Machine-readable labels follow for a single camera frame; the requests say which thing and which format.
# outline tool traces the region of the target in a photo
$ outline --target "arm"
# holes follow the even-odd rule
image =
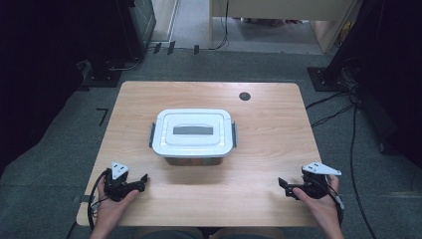
[[[99,198],[105,195],[105,177],[99,182]],[[136,198],[139,194],[138,190],[130,192],[122,201],[115,202],[107,199],[100,203],[96,227],[91,234],[91,239],[104,239],[107,238],[112,229],[117,225],[118,220],[123,215],[126,207]]]
[[[338,192],[338,178],[330,175],[329,179],[329,185]],[[327,239],[344,238],[338,223],[335,203],[328,195],[321,199],[313,199],[297,187],[293,189],[293,192],[308,207]]]

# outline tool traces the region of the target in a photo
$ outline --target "wooden table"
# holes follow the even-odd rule
[[[251,98],[242,101],[241,93]],[[148,147],[151,124],[166,109],[227,111],[238,147],[215,166],[172,166]],[[126,82],[122,85],[86,194],[113,161],[127,182],[146,173],[145,192],[124,226],[312,226],[306,207],[278,185],[303,183],[301,167],[320,161],[299,87],[282,83]],[[88,225],[87,203],[78,223]]]
[[[327,53],[344,23],[357,15],[361,0],[209,0],[209,45],[213,48],[213,17],[311,20],[316,39]]]

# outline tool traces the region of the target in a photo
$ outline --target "container lid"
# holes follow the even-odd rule
[[[152,148],[163,157],[221,157],[233,148],[232,121],[223,110],[174,109],[161,112]]]

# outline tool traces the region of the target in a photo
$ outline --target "hand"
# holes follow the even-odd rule
[[[329,179],[329,185],[338,193],[338,178],[334,175],[330,175]],[[326,195],[321,199],[313,199],[297,187],[293,189],[293,192],[308,207],[326,238],[344,238],[338,222],[335,203],[329,195]]]
[[[105,179],[106,177],[103,176],[99,181],[99,198],[105,196]],[[126,207],[136,198],[137,194],[139,194],[139,191],[133,190],[120,202],[115,202],[111,199],[102,201],[97,212],[96,227],[90,238],[106,238],[117,225],[118,220],[123,215]]]

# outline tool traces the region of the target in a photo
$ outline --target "black round hole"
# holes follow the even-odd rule
[[[241,93],[239,95],[240,100],[242,101],[248,101],[251,99],[251,95],[249,95],[249,93]]]

